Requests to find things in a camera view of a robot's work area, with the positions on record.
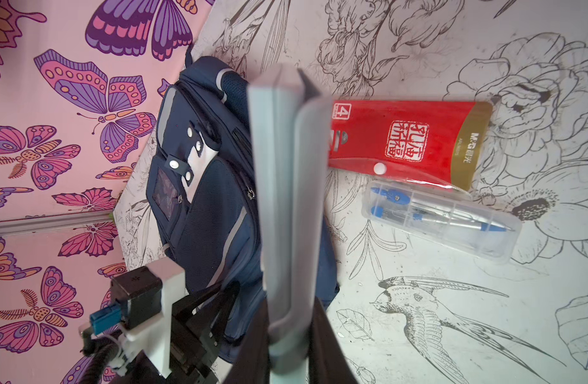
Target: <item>swallow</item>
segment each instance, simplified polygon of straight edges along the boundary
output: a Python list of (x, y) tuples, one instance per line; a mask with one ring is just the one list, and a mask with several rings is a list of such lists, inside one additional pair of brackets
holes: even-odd
[(461, 291), (475, 290), (508, 297), (507, 295), (473, 284), (460, 283), (436, 278), (418, 276), (397, 276), (382, 280), (379, 286), (385, 290), (371, 304), (384, 313), (402, 313), (407, 323), (403, 329), (407, 340), (417, 349), (445, 377), (456, 384), (468, 384), (459, 371), (458, 366), (451, 359), (443, 345), (441, 336), (445, 327), (462, 332), (482, 344), (496, 350), (501, 355), (510, 358), (518, 365), (526, 368), (534, 375), (544, 380), (519, 357), (514, 355), (493, 337), (500, 337), (525, 347), (543, 353), (553, 359), (548, 353), (519, 339), (507, 332), (474, 319), (459, 316), (439, 302), (433, 291), (440, 288), (457, 289)]

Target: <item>white snap button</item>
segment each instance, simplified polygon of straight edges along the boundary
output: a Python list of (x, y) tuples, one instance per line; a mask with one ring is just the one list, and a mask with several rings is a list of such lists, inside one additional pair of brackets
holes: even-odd
[(373, 167), (375, 174), (384, 174), (388, 170), (388, 167), (383, 163), (377, 163)]

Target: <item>red pouch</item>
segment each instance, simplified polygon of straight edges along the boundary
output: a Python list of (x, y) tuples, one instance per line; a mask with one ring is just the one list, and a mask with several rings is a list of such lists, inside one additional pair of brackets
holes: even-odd
[(337, 101), (329, 166), (468, 191), (492, 105), (451, 101)]

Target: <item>transparent plastic case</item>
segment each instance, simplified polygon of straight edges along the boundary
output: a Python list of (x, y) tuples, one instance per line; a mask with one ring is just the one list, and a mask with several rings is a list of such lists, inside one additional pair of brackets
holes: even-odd
[(387, 180), (374, 180), (367, 185), (362, 214), (497, 263), (510, 259), (522, 228), (520, 220), (509, 213)]

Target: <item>navy blue backpack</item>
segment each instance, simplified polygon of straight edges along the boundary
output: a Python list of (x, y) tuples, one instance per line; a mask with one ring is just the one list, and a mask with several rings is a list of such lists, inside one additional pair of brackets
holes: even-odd
[[(146, 192), (165, 253), (185, 270), (189, 292), (240, 285), (220, 345), (228, 362), (265, 296), (246, 86), (217, 58), (187, 65), (164, 94)], [(338, 291), (324, 223), (316, 296), (327, 307)]]

